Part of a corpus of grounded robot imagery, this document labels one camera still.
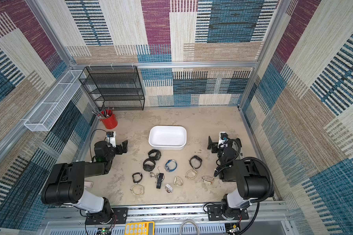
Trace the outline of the white strap rose-gold watch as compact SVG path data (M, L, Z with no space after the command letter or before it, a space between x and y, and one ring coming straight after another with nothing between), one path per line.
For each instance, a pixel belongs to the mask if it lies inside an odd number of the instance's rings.
M214 177L202 176L202 181L206 184L212 185L214 183Z

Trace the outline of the beige strap slim watch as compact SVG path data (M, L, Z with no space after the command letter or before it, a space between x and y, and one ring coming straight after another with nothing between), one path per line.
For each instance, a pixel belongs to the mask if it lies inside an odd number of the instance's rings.
M187 180L193 180L193 179L195 179L197 177L197 175L198 175L197 171L195 169L191 169L191 170L186 172L185 178Z

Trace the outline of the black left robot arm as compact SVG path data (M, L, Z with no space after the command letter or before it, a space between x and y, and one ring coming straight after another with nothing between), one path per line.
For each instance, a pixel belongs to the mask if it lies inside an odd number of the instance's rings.
M116 155L127 153L128 141L114 147L107 141L94 145L95 156L91 162L55 164L41 192L45 205L69 205L87 212L86 222L108 224L118 220L109 200L85 190L85 178L109 173Z

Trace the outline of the black round digital watch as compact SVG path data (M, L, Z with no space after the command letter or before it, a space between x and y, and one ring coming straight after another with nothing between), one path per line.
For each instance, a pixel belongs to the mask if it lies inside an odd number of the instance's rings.
M146 159L143 162L143 169L147 172L153 171L155 166L156 166L156 162L150 158Z

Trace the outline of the yellow button control pad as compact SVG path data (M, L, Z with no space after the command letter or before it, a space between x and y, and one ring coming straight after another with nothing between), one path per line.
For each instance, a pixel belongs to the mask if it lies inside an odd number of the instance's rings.
M125 235L155 235L153 221L128 223L125 226Z

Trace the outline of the small silver face watch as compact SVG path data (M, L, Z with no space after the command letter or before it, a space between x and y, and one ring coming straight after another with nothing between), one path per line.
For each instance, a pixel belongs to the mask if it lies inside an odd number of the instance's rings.
M173 193L173 191L174 191L172 186L170 186L169 184L166 184L164 189L167 193Z

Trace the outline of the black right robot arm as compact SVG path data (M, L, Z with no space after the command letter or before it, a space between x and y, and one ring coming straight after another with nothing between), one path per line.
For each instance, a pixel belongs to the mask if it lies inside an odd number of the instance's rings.
M222 133L218 142L208 138L208 150L217 154L214 177L236 183L236 189L219 204L204 206L210 221L248 219L247 208L274 196L274 181L268 166L258 158L244 157L239 138Z

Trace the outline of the white plastic storage box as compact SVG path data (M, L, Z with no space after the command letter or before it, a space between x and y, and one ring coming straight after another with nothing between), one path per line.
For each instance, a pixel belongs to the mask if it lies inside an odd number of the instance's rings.
M182 126L154 126L149 144L158 150L182 150L187 143L187 131Z

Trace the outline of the pens in red cup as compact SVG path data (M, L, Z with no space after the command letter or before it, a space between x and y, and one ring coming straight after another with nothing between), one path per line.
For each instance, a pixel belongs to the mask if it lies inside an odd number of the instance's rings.
M98 119L108 119L110 117L114 116L113 109L110 109L109 107L105 106L105 103L103 102L102 106L98 109L93 109L91 111Z

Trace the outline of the black chunky digital watch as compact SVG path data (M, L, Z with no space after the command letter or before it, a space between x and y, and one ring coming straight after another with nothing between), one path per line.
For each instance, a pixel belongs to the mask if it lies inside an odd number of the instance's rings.
M161 152L157 149L152 149L148 152L148 157L153 161L158 161L161 158Z

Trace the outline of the black rugged sports watch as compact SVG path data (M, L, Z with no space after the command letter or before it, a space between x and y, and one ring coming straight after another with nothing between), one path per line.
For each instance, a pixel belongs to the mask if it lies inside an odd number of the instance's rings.
M189 164L193 169L199 169L202 166L203 160L199 156L193 156L189 160Z

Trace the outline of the red metal pen cup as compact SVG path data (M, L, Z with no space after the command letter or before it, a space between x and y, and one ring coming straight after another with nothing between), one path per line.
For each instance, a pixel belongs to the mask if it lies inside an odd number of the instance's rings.
M114 115L112 110L106 110L107 118L101 119L101 122L105 126L106 129L114 129L118 125L118 121L116 116Z

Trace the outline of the translucent blue plastic watch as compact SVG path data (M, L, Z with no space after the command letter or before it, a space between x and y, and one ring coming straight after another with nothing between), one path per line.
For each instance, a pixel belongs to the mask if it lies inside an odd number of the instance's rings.
M164 166L167 172L173 172L177 169L177 162L174 159L170 159Z

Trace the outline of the small black strap watch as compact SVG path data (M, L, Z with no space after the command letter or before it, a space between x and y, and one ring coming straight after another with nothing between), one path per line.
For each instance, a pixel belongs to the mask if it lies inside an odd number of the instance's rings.
M143 174L141 172L136 172L132 175L132 181L134 184L139 184L143 180Z

